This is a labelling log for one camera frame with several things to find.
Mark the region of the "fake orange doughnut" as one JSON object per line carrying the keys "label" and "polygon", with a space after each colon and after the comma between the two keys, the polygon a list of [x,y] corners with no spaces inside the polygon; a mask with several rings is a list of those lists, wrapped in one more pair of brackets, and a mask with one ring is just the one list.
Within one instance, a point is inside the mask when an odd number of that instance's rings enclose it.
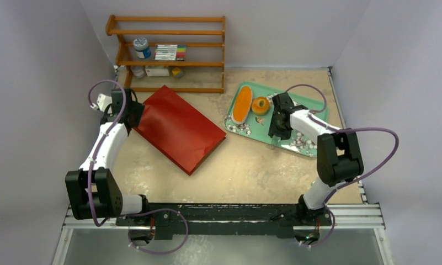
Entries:
{"label": "fake orange doughnut", "polygon": [[251,111],[257,116],[266,115],[269,111],[270,102],[266,97],[256,97],[252,101]]}

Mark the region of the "fake bread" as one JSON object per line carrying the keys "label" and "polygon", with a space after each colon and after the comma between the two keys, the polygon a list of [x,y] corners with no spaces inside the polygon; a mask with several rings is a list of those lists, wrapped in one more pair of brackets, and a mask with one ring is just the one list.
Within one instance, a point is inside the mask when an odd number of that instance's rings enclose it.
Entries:
{"label": "fake bread", "polygon": [[234,101],[232,109],[232,120],[235,124],[241,125],[245,122],[253,101],[253,92],[250,86],[243,86]]}

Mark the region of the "red paper bag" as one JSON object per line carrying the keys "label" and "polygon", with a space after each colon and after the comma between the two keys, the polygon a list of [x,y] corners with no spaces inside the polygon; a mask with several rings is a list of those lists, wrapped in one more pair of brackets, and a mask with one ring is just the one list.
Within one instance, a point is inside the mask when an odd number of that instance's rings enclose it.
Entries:
{"label": "red paper bag", "polygon": [[143,104],[135,131],[189,176],[226,138],[221,128],[167,86]]}

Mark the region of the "black metal tongs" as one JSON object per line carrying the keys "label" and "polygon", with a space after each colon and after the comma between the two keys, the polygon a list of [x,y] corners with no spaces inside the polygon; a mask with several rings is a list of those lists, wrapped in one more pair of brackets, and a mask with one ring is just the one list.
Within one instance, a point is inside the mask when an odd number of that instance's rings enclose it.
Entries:
{"label": "black metal tongs", "polygon": [[278,137],[278,136],[273,136],[272,138],[271,138],[271,145],[270,145],[270,149],[271,150],[274,150],[278,145],[279,145],[279,142],[281,141],[281,138],[280,137]]}

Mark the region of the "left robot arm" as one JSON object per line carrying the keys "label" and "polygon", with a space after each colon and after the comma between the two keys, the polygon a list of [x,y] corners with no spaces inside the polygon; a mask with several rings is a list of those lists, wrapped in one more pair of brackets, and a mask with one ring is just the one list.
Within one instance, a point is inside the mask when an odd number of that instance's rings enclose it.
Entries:
{"label": "left robot arm", "polygon": [[151,220],[146,196],[122,194],[111,172],[144,105],[131,88],[112,90],[110,99],[102,109],[99,134],[91,152],[77,170],[65,176],[72,214],[77,220],[129,215],[136,225],[144,226]]}

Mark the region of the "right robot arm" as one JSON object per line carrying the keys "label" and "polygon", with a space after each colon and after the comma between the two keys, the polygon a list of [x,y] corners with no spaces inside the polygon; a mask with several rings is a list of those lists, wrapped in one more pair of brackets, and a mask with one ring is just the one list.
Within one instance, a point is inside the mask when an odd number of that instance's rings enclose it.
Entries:
{"label": "right robot arm", "polygon": [[284,92],[272,98],[273,112],[268,135],[275,140],[288,140],[293,130],[302,133],[317,146],[313,186],[299,197],[296,216],[309,225],[323,214],[326,201],[339,184],[349,183],[364,171],[358,138],[354,132],[343,132],[315,116],[303,105],[295,105]]}

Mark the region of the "small clear jar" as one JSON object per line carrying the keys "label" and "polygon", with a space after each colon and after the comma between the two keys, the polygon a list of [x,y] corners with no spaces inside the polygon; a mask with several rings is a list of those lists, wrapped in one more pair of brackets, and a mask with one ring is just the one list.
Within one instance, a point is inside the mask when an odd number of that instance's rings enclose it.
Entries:
{"label": "small clear jar", "polygon": [[143,78],[146,75],[145,68],[143,66],[131,66],[130,69],[136,78]]}

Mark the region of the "white small box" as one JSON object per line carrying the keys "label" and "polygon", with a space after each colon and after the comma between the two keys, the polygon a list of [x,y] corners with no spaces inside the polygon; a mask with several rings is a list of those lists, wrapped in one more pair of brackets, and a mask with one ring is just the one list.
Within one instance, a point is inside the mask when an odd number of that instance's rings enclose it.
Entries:
{"label": "white small box", "polygon": [[168,66],[145,66],[146,75],[149,77],[168,77],[170,76]]}

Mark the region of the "yellow green cube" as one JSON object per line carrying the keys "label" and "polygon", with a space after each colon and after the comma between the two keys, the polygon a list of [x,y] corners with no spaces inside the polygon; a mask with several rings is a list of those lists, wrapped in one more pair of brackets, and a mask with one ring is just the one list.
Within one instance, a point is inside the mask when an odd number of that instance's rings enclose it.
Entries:
{"label": "yellow green cube", "polygon": [[172,68],[172,75],[174,78],[181,78],[184,76],[184,71],[179,67]]}

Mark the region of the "pack of coloured markers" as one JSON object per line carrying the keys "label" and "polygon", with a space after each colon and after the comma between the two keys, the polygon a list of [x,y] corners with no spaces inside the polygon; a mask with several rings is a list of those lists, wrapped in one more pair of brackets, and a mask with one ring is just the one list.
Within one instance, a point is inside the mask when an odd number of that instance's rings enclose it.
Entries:
{"label": "pack of coloured markers", "polygon": [[158,44],[155,48],[155,60],[184,61],[187,46],[184,44]]}

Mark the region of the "blue lidded jar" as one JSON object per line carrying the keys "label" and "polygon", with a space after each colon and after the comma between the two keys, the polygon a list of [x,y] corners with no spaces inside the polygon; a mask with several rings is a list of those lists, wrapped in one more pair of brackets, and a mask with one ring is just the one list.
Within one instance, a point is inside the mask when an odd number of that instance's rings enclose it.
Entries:
{"label": "blue lidded jar", "polygon": [[149,42],[146,38],[136,38],[132,45],[136,52],[136,55],[140,59],[148,59],[151,57],[151,50],[149,46]]}

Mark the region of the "wooden shelf rack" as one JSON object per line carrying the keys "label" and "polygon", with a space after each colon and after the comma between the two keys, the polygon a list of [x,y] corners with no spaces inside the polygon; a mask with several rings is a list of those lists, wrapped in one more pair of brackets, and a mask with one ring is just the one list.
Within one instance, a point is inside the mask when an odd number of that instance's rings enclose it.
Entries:
{"label": "wooden shelf rack", "polygon": [[[221,30],[181,30],[181,29],[121,29],[120,22],[151,22],[151,23],[220,23]],[[225,38],[226,38],[226,18],[223,17],[131,17],[131,16],[115,16],[110,15],[105,26],[105,32],[108,36],[117,36],[119,49],[115,58],[118,67],[126,67],[126,78],[124,86],[130,87],[134,74],[131,70],[132,66],[167,66],[167,67],[196,67],[196,68],[220,68],[221,69],[221,87],[220,88],[176,88],[175,92],[181,93],[224,93],[225,92]],[[126,35],[184,35],[184,36],[220,36],[221,42],[148,42],[149,47],[162,51],[176,48],[175,55],[171,59],[168,54],[162,53],[160,59],[141,59],[135,60],[130,54],[130,47],[133,43],[126,41]],[[182,56],[186,52],[182,51],[179,46],[188,47],[219,47],[222,49],[222,59],[220,61],[186,61]]]}

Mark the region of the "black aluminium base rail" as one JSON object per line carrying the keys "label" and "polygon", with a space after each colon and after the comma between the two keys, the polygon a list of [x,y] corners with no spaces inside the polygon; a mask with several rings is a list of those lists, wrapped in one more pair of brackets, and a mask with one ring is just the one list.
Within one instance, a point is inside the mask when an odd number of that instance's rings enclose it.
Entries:
{"label": "black aluminium base rail", "polygon": [[323,214],[301,221],[294,204],[151,203],[149,217],[109,219],[102,229],[155,232],[156,240],[174,235],[268,235],[280,239],[319,238],[335,229],[385,226],[376,204],[331,204]]}

